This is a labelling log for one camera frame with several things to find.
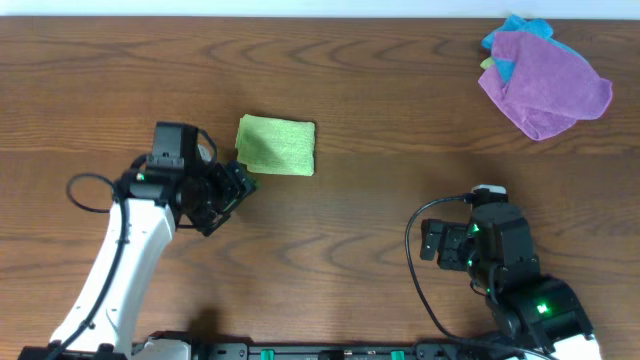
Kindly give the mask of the green microfiber cloth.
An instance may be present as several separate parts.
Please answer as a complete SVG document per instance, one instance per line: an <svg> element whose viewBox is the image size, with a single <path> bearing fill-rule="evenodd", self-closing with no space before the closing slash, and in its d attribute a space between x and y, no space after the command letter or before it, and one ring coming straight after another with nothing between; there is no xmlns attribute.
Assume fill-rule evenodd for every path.
<svg viewBox="0 0 640 360"><path fill-rule="evenodd" d="M250 172L312 176L315 124L246 114L239 122L237 160Z"/></svg>

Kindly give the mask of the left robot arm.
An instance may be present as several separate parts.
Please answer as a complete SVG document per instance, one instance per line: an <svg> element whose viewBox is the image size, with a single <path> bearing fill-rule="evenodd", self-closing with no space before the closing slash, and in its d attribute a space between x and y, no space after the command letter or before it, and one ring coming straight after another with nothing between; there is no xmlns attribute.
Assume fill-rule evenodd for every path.
<svg viewBox="0 0 640 360"><path fill-rule="evenodd" d="M152 150L107 184L113 204L104 241L84 286L44 347L26 346L22 359L188 359L180 340L152 340L134 350L138 314L164 249L188 219L210 236L255 189L243 166L218 161L217 146L200 145L206 131L159 122Z"/></svg>

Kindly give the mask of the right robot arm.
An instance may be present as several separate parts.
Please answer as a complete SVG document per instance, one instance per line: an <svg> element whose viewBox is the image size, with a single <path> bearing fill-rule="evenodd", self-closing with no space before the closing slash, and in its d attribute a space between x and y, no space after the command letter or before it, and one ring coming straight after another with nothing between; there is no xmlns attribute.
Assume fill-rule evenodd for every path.
<svg viewBox="0 0 640 360"><path fill-rule="evenodd" d="M594 328L574 290L542 272L529 223L506 200L466 194L467 222L424 219L420 257L442 270L467 274L498 332L484 338L449 339L477 357L501 359L599 359Z"/></svg>

